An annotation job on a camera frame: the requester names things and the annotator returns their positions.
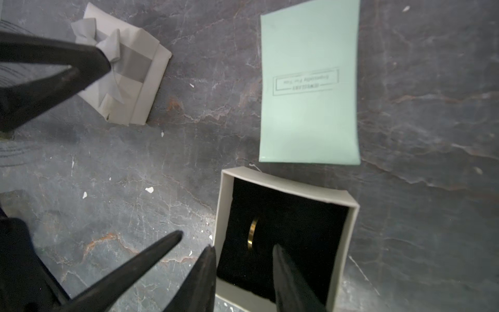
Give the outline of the white box base black insert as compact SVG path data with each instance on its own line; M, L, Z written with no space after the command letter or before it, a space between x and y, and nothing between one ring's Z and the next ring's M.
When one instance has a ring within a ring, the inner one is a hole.
M279 244L334 311L359 208L347 191L246 167L223 170L213 236L216 296L243 311L276 311L272 251Z

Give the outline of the white gift box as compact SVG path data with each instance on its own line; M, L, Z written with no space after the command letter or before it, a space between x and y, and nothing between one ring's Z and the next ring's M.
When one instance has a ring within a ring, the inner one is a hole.
M111 65L79 96L110 123L145 125L172 53L147 31L92 3L71 28L78 44L98 48Z

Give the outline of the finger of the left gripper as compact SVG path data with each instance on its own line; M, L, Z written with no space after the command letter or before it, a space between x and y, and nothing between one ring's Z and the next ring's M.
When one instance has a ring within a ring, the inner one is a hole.
M1 132L23 126L73 97L111 71L98 48L20 33L1 32L1 62L66 65L67 69L37 80L6 85L1 78Z

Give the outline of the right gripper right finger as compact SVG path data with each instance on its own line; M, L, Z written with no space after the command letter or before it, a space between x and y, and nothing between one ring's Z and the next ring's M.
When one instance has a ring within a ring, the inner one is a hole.
M277 311L326 311L286 250L276 244L272 251Z

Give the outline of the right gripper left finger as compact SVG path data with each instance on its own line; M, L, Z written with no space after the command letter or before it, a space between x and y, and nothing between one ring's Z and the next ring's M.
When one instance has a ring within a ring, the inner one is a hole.
M207 246L164 311L214 311L216 251Z

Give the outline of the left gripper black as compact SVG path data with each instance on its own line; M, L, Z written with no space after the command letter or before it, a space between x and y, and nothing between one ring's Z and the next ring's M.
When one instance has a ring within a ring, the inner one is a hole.
M1 212L1 311L107 311L176 247L173 231L70 300L37 256L27 224Z

